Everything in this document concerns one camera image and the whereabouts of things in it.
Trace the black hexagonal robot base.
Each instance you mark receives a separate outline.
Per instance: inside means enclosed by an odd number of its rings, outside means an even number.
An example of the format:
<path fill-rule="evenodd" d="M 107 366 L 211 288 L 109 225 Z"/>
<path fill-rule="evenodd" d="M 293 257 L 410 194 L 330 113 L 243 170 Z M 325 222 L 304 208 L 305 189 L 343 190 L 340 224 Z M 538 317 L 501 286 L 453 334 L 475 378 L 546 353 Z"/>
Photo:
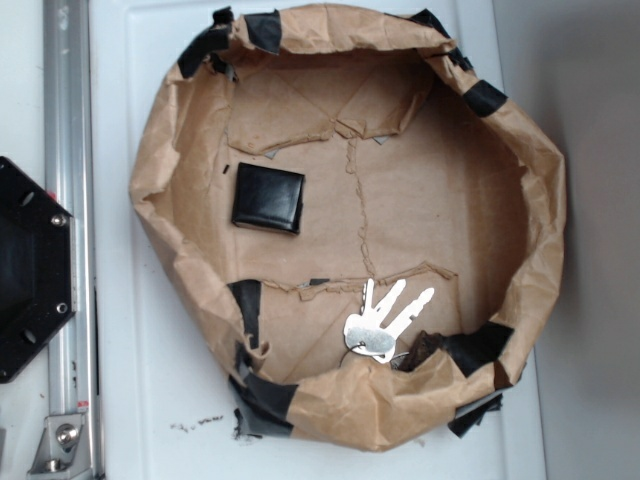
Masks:
<path fill-rule="evenodd" d="M 72 216 L 1 159 L 1 382 L 13 381 L 74 313 Z"/>

